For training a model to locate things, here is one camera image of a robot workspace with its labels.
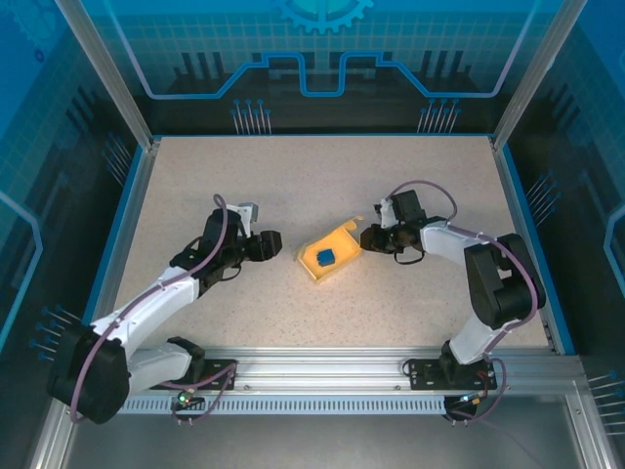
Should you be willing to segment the yellow paper box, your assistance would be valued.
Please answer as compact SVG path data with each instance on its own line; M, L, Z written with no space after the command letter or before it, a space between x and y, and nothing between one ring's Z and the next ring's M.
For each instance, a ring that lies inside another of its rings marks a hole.
M357 215L340 225L326 229L323 233L315 234L296 249L294 261L304 269L309 278L316 284L336 275L363 252L359 241L354 236L358 224L363 220L362 216ZM336 256L334 265L321 268L317 264L316 253L323 249L334 251Z

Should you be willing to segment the blue printed side panel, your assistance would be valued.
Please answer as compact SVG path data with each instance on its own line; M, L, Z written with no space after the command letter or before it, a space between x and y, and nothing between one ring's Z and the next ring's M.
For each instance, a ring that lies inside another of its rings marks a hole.
M0 377L84 315L139 144L56 0L0 0Z
M625 446L625 0L586 0L507 147L564 339Z

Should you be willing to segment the blue printed back panel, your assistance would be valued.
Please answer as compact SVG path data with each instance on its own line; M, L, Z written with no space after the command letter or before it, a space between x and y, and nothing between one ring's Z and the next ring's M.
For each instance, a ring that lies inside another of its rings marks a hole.
M81 0L161 135L489 134L563 0Z

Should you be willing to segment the aluminium side rail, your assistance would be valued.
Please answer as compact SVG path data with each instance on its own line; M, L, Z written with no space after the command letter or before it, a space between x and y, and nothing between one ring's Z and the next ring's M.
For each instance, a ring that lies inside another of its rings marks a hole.
M493 151L508 207L517 232L527 244L530 257L543 283L546 293L545 306L539 315L553 352L558 355L577 354L567 327L563 308L542 248L536 225L530 214L529 202L512 153L507 144Z
M85 308L82 319L84 325L114 310L161 141L162 137L157 136L151 149L138 147L135 152Z

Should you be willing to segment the aluminium mounting rail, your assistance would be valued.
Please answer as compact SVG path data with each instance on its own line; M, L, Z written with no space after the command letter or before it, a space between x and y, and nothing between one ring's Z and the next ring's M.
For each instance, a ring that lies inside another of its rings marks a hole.
M407 394L401 372L409 359L437 360L437 347L207 347L210 359L238 362L234 391L240 395ZM586 390L580 359L546 347L497 348L513 395L565 395Z

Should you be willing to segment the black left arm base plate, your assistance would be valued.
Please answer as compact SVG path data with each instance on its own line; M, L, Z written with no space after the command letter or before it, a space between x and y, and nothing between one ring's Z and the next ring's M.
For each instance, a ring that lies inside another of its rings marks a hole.
M191 389L218 391L223 386L233 388L238 361L206 359L202 365L194 365L187 384Z

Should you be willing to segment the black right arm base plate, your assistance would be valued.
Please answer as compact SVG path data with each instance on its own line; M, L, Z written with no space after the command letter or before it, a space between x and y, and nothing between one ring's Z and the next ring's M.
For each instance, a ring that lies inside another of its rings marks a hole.
M498 388L491 363L443 364L442 360L408 359L401 367L412 391L478 391Z

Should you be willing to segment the aluminium frame post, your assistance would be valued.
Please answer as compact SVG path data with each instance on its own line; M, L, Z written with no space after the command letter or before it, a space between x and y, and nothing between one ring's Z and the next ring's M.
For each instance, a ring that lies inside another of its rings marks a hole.
M510 99L492 137L494 153L502 152L523 114L553 65L570 31L588 0L562 0L543 40L537 48L520 85Z
M80 0L54 0L133 137L152 151L154 138L108 48Z

